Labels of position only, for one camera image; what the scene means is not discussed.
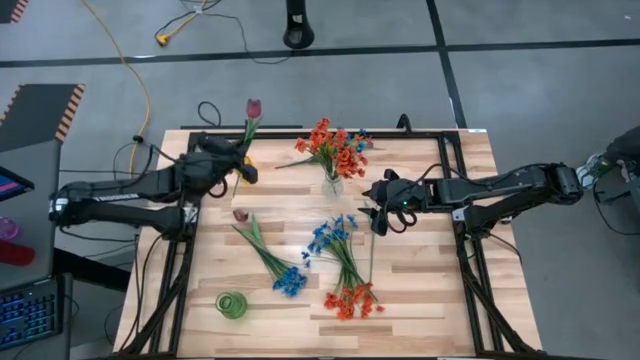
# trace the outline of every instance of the rgb keyboard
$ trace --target rgb keyboard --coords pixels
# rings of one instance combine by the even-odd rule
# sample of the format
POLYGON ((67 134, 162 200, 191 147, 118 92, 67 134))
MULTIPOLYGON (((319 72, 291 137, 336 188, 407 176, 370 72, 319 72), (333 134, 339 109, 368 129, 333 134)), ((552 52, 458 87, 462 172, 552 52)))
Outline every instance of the rgb keyboard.
POLYGON ((63 290, 54 279, 0 293, 0 350, 62 331, 63 290))

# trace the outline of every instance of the wooden table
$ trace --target wooden table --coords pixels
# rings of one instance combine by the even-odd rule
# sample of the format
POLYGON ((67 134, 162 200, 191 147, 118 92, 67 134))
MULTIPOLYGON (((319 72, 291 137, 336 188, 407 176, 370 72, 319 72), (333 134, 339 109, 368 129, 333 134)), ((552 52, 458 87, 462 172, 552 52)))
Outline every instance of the wooden table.
MULTIPOLYGON (((177 157, 186 151, 188 137, 187 130, 167 131, 162 150, 177 157)), ((460 137, 469 177, 494 175, 496 166, 487 133, 461 131, 460 137)), ((323 307, 325 294, 337 281, 337 265, 313 263, 307 287, 296 298, 286 298, 271 289, 273 280, 260 258, 231 228, 236 224, 232 210, 248 209, 256 214, 270 250, 299 262, 300 252, 312 240, 312 230, 340 213, 356 214, 364 202, 360 193, 380 180, 386 168, 415 179, 430 164, 439 162, 434 140, 374 141, 375 149, 366 151, 369 165, 365 177, 346 181, 338 200, 322 195, 323 172, 317 165, 274 169, 304 158, 293 149, 294 140, 253 142, 249 156, 259 171, 258 184, 241 182, 233 199, 232 189, 222 199, 203 199, 178 356, 474 354, 450 215, 419 215, 417 225, 406 233, 376 237, 373 290, 386 310, 374 312, 369 319, 349 321, 338 320, 335 310, 323 307), (240 291, 247 297, 249 310, 241 319, 228 320, 216 310, 216 297, 225 291, 240 291)), ((168 165, 163 158, 158 164, 160 168, 168 165)), ((442 173, 435 169, 430 177, 442 177, 442 173)), ((235 175, 227 180, 233 187, 235 175)), ((361 274, 368 278, 371 233, 364 215, 356 218, 360 231, 354 234, 353 251, 361 274)), ((494 233, 514 243, 509 226, 498 225, 494 233)), ((157 235, 150 228, 142 231, 140 264, 157 235)), ((496 305, 527 343, 540 348, 517 257, 492 239, 483 244, 496 305)), ((167 246, 162 241, 151 254, 143 324, 158 300, 167 246)), ((135 276, 131 276, 114 350, 120 349, 129 332, 136 306, 135 276)), ((485 347, 490 348, 486 315, 482 306, 478 304, 478 308, 485 347)), ((170 310, 165 320, 160 349, 167 348, 172 314, 170 310)))

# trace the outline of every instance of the glass vase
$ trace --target glass vase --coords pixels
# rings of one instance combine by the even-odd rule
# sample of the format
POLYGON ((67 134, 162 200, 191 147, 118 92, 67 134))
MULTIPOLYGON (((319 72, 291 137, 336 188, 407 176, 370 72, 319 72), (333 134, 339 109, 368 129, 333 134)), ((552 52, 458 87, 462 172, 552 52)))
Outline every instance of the glass vase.
POLYGON ((322 194, 329 199, 337 199, 344 192, 342 177, 331 177, 326 175, 322 182, 322 194))

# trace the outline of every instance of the black metal frame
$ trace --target black metal frame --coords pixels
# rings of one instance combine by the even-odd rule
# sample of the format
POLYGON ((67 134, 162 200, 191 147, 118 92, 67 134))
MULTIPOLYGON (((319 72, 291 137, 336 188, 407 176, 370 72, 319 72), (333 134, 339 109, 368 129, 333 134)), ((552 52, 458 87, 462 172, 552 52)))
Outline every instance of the black metal frame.
MULTIPOLYGON (((369 130, 376 139, 433 139, 437 141, 438 149, 440 153, 440 161, 443 165, 446 165, 443 170, 445 178, 451 178, 451 172, 448 169, 450 165, 449 154, 447 150, 447 144, 450 144, 453 148, 453 154, 456 159, 457 170, 461 174, 466 174, 466 167, 464 164, 464 156, 462 153, 462 146, 460 142, 460 135, 458 131, 413 131, 409 118, 406 115, 402 115, 398 121, 398 129, 404 131, 375 131, 369 130)), ((203 129, 220 129, 213 127, 203 127, 203 129)), ((296 139, 298 137, 304 137, 308 135, 308 131, 298 130, 299 126, 293 126, 289 131, 273 131, 273 132, 260 132, 258 131, 254 139, 296 139)), ((189 136, 187 151, 194 151, 197 132, 193 132, 189 136)), ((241 139, 243 137, 242 132, 233 132, 217 135, 223 136, 226 139, 234 140, 241 139)), ((487 270, 486 259, 484 257, 484 251, 482 249, 482 243, 479 239, 473 239, 472 245, 475 251, 475 261, 478 270, 480 280, 475 276, 465 248, 465 241, 467 240, 466 231, 460 223, 456 223, 452 217, 453 231, 456 240, 456 253, 459 260, 460 271, 463 280, 463 288, 465 294, 465 300, 467 305, 467 311, 469 313, 469 321, 471 325, 471 335, 473 338, 473 344, 475 353, 477 356, 482 354, 488 354, 484 347, 484 341, 482 338, 482 330, 480 327, 480 320, 478 315, 478 309, 476 306, 476 298, 485 307, 487 314, 489 315, 489 326, 491 330, 491 338, 493 341, 493 356, 496 354, 504 353, 504 346, 502 343, 502 335, 509 340, 510 345, 516 352, 526 352, 529 354, 539 354, 532 348, 528 347, 518 335, 513 331, 508 322, 500 314, 500 311, 496 308, 493 302, 493 294, 491 291, 491 284, 489 280, 489 273, 487 270)), ((185 260, 189 259, 193 255, 193 242, 187 245, 189 248, 185 250, 185 260)), ((166 295, 166 291, 171 282, 171 274, 173 273, 173 267, 177 257, 177 243, 171 243, 169 245, 169 252, 167 255, 165 269, 163 272, 163 278, 161 283, 160 298, 162 299, 166 295)), ((176 313, 173 319, 173 329, 171 331, 171 337, 169 339, 169 352, 176 353, 178 348, 178 342, 181 331, 182 316, 184 313, 184 303, 186 300, 186 291, 182 291, 177 298, 176 313)), ((150 353, 158 351, 158 344, 160 340, 161 326, 156 329, 153 334, 150 353)))

